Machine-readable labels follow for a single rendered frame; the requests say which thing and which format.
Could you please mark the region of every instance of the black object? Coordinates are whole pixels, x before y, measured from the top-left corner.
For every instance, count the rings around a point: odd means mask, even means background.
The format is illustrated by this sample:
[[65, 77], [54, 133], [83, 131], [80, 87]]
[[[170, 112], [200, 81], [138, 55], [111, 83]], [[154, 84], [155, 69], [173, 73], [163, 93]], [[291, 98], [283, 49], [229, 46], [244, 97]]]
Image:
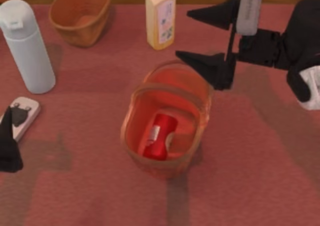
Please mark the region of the black object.
[[28, 112], [31, 110], [31, 108], [28, 107], [26, 109], [22, 109], [19, 107], [19, 103], [16, 103], [11, 108], [11, 110], [12, 110], [12, 124], [15, 127], [19, 127], [28, 118]]
[[205, 56], [176, 52], [176, 56], [195, 69], [216, 90], [232, 86], [236, 60], [286, 70], [287, 83], [301, 102], [310, 99], [308, 85], [300, 76], [304, 69], [320, 65], [320, 0], [302, 0], [296, 4], [284, 33], [258, 29], [254, 36], [242, 36], [239, 52], [232, 53], [235, 24], [240, 0], [204, 9], [192, 10], [187, 15], [212, 26], [232, 31], [226, 60], [224, 54]]
[[8, 107], [0, 124], [0, 171], [17, 172], [24, 167], [12, 129], [12, 109]]

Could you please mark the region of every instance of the clay bowl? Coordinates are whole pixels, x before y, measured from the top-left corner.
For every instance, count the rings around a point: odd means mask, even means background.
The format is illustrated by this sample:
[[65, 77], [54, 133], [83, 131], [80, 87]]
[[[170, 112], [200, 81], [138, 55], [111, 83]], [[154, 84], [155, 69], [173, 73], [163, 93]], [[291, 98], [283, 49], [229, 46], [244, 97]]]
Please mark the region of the clay bowl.
[[111, 0], [54, 0], [49, 20], [61, 37], [78, 47], [90, 47], [100, 37]]

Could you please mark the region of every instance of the yellow bottle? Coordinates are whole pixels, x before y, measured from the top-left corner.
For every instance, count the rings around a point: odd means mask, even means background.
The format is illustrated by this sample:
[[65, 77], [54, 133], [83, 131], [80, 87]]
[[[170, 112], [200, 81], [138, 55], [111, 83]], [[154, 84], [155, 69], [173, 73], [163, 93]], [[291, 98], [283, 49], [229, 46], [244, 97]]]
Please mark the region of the yellow bottle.
[[175, 39], [176, 0], [145, 0], [146, 36], [155, 50], [170, 46]]

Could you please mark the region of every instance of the white device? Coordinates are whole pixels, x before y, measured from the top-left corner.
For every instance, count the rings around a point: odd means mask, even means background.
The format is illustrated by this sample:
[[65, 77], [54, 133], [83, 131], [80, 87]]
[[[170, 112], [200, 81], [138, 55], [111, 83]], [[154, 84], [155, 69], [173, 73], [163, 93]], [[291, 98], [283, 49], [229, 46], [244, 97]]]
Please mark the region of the white device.
[[262, 0], [241, 0], [236, 32], [243, 36], [253, 36], [257, 33]]
[[320, 110], [320, 66], [310, 67], [300, 72], [304, 82], [307, 83], [311, 97], [300, 105], [307, 110]]
[[0, 27], [26, 88], [34, 94], [51, 90], [56, 77], [31, 6], [22, 0], [4, 2]]
[[18, 107], [19, 109], [23, 109], [27, 111], [27, 118], [26, 120], [21, 123], [18, 127], [12, 125], [13, 130], [13, 138], [16, 142], [18, 142], [26, 130], [30, 127], [32, 122], [35, 120], [35, 118], [38, 116], [40, 112], [40, 104], [39, 102], [32, 100], [27, 97], [18, 97], [16, 98], [10, 105], [10, 107], [13, 109], [12, 111], [12, 117], [14, 118], [15, 107]]

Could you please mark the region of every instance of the white remote control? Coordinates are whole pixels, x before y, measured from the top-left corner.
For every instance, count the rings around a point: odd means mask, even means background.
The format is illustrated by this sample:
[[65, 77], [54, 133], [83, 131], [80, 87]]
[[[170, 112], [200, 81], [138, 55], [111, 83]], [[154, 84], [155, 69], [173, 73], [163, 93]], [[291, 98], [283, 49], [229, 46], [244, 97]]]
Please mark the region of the white remote control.
[[27, 97], [18, 97], [10, 105], [12, 108], [13, 138], [18, 142], [40, 112], [39, 102]]

